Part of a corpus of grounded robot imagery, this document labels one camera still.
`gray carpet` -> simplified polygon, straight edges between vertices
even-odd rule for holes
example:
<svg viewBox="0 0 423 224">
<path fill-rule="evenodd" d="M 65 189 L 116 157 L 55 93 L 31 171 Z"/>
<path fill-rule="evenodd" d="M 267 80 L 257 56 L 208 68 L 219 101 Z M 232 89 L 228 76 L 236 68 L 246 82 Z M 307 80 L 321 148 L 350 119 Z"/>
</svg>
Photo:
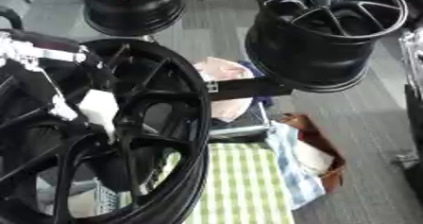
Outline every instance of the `gray carpet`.
<svg viewBox="0 0 423 224">
<path fill-rule="evenodd" d="M 104 37 L 82 19 L 80 0 L 0 0 L 17 9 L 27 29 L 80 40 Z M 254 0 L 187 0 L 187 13 L 157 35 L 189 60 L 215 56 L 246 59 L 243 41 L 257 7 Z M 334 194 L 295 212 L 297 224 L 420 224 L 422 208 L 394 156 L 413 146 L 404 111 L 404 74 L 397 36 L 377 45 L 362 84 L 348 91 L 279 97 L 270 110 L 309 114 L 347 158 L 345 184 Z"/>
</svg>

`blue checkered cloth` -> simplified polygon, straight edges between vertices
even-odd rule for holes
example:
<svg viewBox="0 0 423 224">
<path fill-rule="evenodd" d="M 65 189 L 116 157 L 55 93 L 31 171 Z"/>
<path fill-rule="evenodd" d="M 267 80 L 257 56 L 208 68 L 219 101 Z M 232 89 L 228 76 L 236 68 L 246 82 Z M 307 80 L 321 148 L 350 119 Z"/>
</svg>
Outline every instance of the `blue checkered cloth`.
<svg viewBox="0 0 423 224">
<path fill-rule="evenodd" d="M 298 129 L 272 121 L 265 142 L 277 155 L 279 171 L 285 185 L 281 187 L 290 194 L 288 199 L 292 210 L 326 194 L 320 178 L 303 170 L 296 157 Z"/>
</svg>

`box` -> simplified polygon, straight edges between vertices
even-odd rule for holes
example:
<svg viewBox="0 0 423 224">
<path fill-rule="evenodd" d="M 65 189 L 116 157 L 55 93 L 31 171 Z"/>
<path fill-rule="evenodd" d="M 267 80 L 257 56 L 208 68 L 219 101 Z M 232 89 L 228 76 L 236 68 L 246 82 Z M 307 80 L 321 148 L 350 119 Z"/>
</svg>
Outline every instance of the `box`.
<svg viewBox="0 0 423 224">
<path fill-rule="evenodd" d="M 287 113 L 284 114 L 281 122 L 293 128 L 299 129 L 299 140 L 334 157 L 333 163 L 328 172 L 319 176 L 323 182 L 326 193 L 330 193 L 336 187 L 342 185 L 344 181 L 343 176 L 346 160 L 328 140 L 328 138 L 323 135 L 321 130 L 313 123 L 310 117 L 306 114 Z"/>
</svg>

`wheel rim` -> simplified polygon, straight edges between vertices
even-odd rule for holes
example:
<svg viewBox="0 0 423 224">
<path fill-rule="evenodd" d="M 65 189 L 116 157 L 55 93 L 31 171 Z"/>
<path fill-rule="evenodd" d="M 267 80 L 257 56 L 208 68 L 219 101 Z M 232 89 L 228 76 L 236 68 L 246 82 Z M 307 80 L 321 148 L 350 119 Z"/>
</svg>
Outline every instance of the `wheel rim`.
<svg viewBox="0 0 423 224">
<path fill-rule="evenodd" d="M 117 221 L 179 223 L 183 221 L 194 207 L 207 173 L 210 102 L 201 77 L 184 58 L 154 43 L 136 40 L 103 40 L 84 44 L 112 64 L 111 68 L 118 78 L 114 92 L 119 101 L 120 111 L 114 119 L 114 124 L 117 131 L 121 133 L 119 143 L 110 146 L 105 134 L 88 131 L 67 139 L 66 145 L 55 146 L 42 155 L 26 161 L 25 164 L 21 164 L 19 168 L 9 170 L 7 175 L 0 178 L 2 189 L 0 214 L 15 223 L 30 221 L 36 224 L 68 222 L 95 224 Z M 128 51 L 121 50 L 127 45 L 129 45 Z M 139 80 L 134 81 L 130 71 L 139 70 L 144 66 L 145 74 L 140 74 Z M 175 87 L 167 88 L 167 85 L 172 83 Z M 179 107 L 175 105 L 172 107 L 178 110 L 184 108 L 185 111 L 169 113 L 171 115 L 169 117 L 179 122 L 177 127 L 182 125 L 182 122 L 188 124 L 188 121 L 190 126 L 179 129 L 175 129 L 175 126 L 163 127 L 159 132 L 148 132 L 144 127 L 144 123 L 148 120 L 147 109 L 151 108 L 152 104 L 175 102 L 179 104 Z M 30 127 L 35 129 L 53 125 L 51 122 L 33 121 Z M 125 140 L 126 136 L 130 136 L 128 141 Z M 140 149 L 146 151 L 150 148 L 158 150 L 160 156 L 165 149 L 172 148 L 180 154 L 180 160 L 164 181 L 142 195 L 139 192 L 141 183 L 139 171 L 136 169 L 138 165 L 131 163 L 138 161 L 136 158 L 139 155 L 136 151 Z M 114 158 L 113 156 L 123 159 L 123 170 L 128 174 L 125 180 L 120 180 L 126 183 L 121 188 L 126 188 L 131 193 L 132 199 L 136 201 L 105 215 L 83 218 L 69 215 L 67 203 L 69 184 L 82 163 L 92 168 L 95 174 L 100 172 L 97 177 L 106 186 L 119 188 L 119 186 L 113 186 L 113 181 L 110 179 L 119 178 L 122 175 L 101 174 L 108 172 L 106 171 L 109 170 L 107 160 Z M 27 175 L 34 176 L 54 165 L 59 167 L 58 191 L 53 215 L 46 215 L 31 209 L 21 199 L 16 198 L 14 196 L 16 186 L 13 183 L 21 182 Z M 157 166 L 153 165 L 151 169 L 144 171 L 153 171 L 155 167 Z"/>
<path fill-rule="evenodd" d="M 184 12 L 182 0 L 84 0 L 85 20 L 111 36 L 143 36 L 174 24 Z"/>
<path fill-rule="evenodd" d="M 314 93 L 360 83 L 380 37 L 399 29 L 404 0 L 257 0 L 245 38 L 251 60 L 273 80 Z"/>
<path fill-rule="evenodd" d="M 341 39 L 369 39 L 382 36 L 402 26 L 408 14 L 404 0 L 258 0 L 258 2 L 262 9 L 283 22 L 310 33 Z"/>
</svg>

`green checkered cloth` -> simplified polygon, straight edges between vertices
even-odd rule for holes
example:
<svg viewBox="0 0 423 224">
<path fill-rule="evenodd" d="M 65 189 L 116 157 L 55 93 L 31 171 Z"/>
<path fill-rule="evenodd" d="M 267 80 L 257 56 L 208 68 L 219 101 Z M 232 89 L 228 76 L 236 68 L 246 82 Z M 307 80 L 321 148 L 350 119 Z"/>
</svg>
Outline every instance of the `green checkered cloth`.
<svg viewBox="0 0 423 224">
<path fill-rule="evenodd" d="M 294 223 L 272 150 L 259 144 L 209 148 L 207 184 L 185 224 Z M 169 157 L 162 178 L 177 162 L 177 155 Z"/>
</svg>

